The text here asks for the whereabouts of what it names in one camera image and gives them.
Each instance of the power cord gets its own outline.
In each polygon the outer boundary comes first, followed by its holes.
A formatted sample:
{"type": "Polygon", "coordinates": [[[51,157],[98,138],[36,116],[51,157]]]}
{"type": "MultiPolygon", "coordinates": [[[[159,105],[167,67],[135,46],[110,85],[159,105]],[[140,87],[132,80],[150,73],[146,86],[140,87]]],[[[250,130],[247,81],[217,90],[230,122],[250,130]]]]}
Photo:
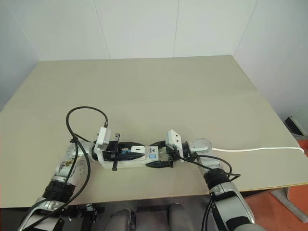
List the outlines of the power cord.
{"type": "MultiPolygon", "coordinates": [[[[100,112],[101,114],[103,114],[103,116],[105,117],[105,124],[104,124],[104,127],[106,128],[108,126],[108,118],[106,116],[106,114],[95,108],[95,107],[89,107],[89,106],[81,106],[81,107],[75,107],[73,109],[71,109],[67,115],[66,115],[66,126],[67,126],[67,129],[69,131],[69,133],[71,134],[72,138],[73,138],[73,142],[75,143],[75,148],[76,148],[76,154],[75,154],[75,158],[76,156],[78,156],[78,146],[80,147],[80,149],[82,150],[85,158],[86,158],[86,162],[87,162],[87,168],[88,168],[88,173],[87,173],[87,177],[86,177],[86,180],[85,182],[83,183],[82,187],[80,188],[80,190],[74,195],[72,196],[67,202],[65,202],[62,206],[60,206],[59,208],[57,208],[56,210],[50,212],[49,214],[45,215],[44,217],[42,217],[41,219],[37,220],[36,222],[32,223],[31,225],[29,225],[28,227],[24,228],[22,231],[28,231],[30,230],[31,228],[37,226],[38,224],[40,224],[42,221],[46,220],[47,218],[49,218],[50,216],[60,212],[60,211],[63,211],[64,208],[69,205],[76,197],[78,197],[81,192],[84,190],[84,188],[86,187],[86,185],[88,184],[88,181],[89,181],[89,178],[90,178],[90,174],[91,174],[91,167],[90,167],[90,160],[89,160],[89,157],[88,157],[88,154],[87,152],[85,151],[84,147],[82,146],[82,144],[80,143],[80,141],[78,140],[78,137],[77,135],[72,131],[71,129],[71,126],[69,124],[69,117],[70,115],[72,114],[72,112],[78,110],[78,109],[92,109],[92,110],[95,110],[95,111],[98,111],[100,112]]],[[[72,171],[72,169],[74,168],[74,165],[72,164],[71,166],[71,169],[70,169],[70,173],[72,171]]]]}
{"type": "Polygon", "coordinates": [[[221,149],[221,148],[212,148],[212,150],[215,150],[215,151],[230,152],[230,153],[251,152],[251,151],[271,150],[271,149],[296,149],[296,150],[300,150],[303,153],[305,153],[305,151],[302,148],[299,148],[299,147],[262,147],[262,148],[250,148],[250,149],[221,149]]]}

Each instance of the floor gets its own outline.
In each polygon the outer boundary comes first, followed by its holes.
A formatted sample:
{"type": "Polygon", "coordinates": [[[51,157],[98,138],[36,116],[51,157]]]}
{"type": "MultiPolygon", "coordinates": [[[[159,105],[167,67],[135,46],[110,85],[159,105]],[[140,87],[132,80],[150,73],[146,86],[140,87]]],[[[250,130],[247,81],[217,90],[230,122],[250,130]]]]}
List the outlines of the floor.
{"type": "MultiPolygon", "coordinates": [[[[194,229],[199,231],[208,201],[209,196],[187,196],[101,203],[100,207],[104,207],[104,212],[98,215],[97,222],[92,226],[92,231],[103,231],[110,216],[116,211],[124,208],[129,208],[136,212],[137,231],[167,231],[167,209],[169,205],[174,203],[179,203],[184,206],[190,216],[194,229]]],[[[16,221],[20,221],[24,214],[25,211],[20,211],[18,209],[3,209],[1,213],[1,230],[16,231],[18,228],[18,222],[16,221]]],[[[81,223],[82,218],[74,218],[72,221],[65,218],[63,230],[78,231],[80,230],[81,223]]],[[[217,231],[212,216],[209,217],[208,230],[217,231]]]]}
{"type": "Polygon", "coordinates": [[[261,193],[246,198],[256,223],[267,231],[308,231],[308,223],[302,223],[271,193],[261,193]]]}
{"type": "MultiPolygon", "coordinates": [[[[136,212],[137,231],[167,231],[167,208],[168,205],[173,203],[179,203],[185,207],[194,229],[199,231],[208,200],[209,196],[187,196],[101,203],[100,207],[104,208],[104,212],[98,215],[97,222],[92,226],[92,231],[103,231],[110,216],[124,208],[129,208],[136,212]]],[[[269,192],[248,197],[246,201],[255,215],[256,223],[267,231],[308,231],[308,223],[302,223],[269,192]]],[[[24,214],[25,211],[19,209],[2,209],[1,230],[16,231],[18,223],[24,214]]],[[[74,218],[72,221],[66,218],[63,230],[78,231],[81,223],[82,218],[74,218]]],[[[218,230],[211,215],[208,230],[218,230]]]]}

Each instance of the white cable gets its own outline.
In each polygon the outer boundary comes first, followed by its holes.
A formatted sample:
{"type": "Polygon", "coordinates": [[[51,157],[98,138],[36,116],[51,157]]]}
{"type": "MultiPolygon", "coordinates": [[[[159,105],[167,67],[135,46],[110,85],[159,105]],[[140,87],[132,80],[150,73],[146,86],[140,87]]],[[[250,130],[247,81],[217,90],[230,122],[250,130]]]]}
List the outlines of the white cable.
{"type": "Polygon", "coordinates": [[[220,149],[220,148],[212,148],[212,150],[220,151],[220,152],[250,152],[250,151],[257,151],[257,150],[269,150],[269,149],[297,149],[301,150],[303,153],[305,151],[299,147],[264,147],[264,148],[251,148],[251,149],[220,149]]]}

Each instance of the orange floor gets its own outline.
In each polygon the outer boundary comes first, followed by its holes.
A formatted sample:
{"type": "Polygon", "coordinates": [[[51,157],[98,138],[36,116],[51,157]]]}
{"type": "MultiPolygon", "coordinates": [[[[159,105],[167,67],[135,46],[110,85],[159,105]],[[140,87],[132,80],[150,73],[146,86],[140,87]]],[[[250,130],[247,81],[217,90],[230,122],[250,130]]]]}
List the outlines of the orange floor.
{"type": "Polygon", "coordinates": [[[256,223],[267,231],[308,231],[308,223],[301,222],[270,192],[246,199],[256,223]]]}

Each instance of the white object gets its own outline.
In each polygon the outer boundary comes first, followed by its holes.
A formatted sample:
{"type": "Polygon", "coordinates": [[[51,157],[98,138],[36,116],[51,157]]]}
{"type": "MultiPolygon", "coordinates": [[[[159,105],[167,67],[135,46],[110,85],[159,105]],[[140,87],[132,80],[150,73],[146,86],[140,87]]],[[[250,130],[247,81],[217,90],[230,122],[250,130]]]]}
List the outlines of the white object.
{"type": "MultiPolygon", "coordinates": [[[[143,153],[144,156],[134,160],[118,161],[117,168],[144,167],[147,163],[159,160],[158,146],[132,146],[130,150],[143,153]]],[[[103,168],[112,169],[113,161],[102,161],[101,164],[103,168]]]]}
{"type": "MultiPolygon", "coordinates": [[[[212,144],[210,141],[201,138],[197,139],[194,141],[189,141],[189,150],[190,153],[193,154],[194,152],[197,152],[198,155],[209,155],[209,156],[214,156],[212,152],[212,144]]],[[[222,168],[220,161],[209,158],[209,157],[199,157],[197,161],[207,167],[211,168],[222,168]]],[[[205,171],[207,171],[205,168],[199,167],[202,175],[204,174],[205,171]]]]}
{"type": "Polygon", "coordinates": [[[299,148],[299,147],[263,147],[263,148],[251,148],[251,149],[221,149],[221,148],[212,148],[212,150],[215,150],[215,151],[230,152],[230,153],[250,152],[250,151],[270,150],[270,149],[296,149],[296,150],[300,150],[302,153],[305,153],[304,150],[302,148],[299,148]]]}
{"type": "Polygon", "coordinates": [[[307,105],[308,1],[259,1],[235,60],[282,120],[307,105]]]}
{"type": "Polygon", "coordinates": [[[104,161],[103,151],[106,150],[110,141],[111,130],[101,127],[97,136],[97,140],[94,146],[94,152],[97,154],[98,161],[102,163],[104,161]]]}

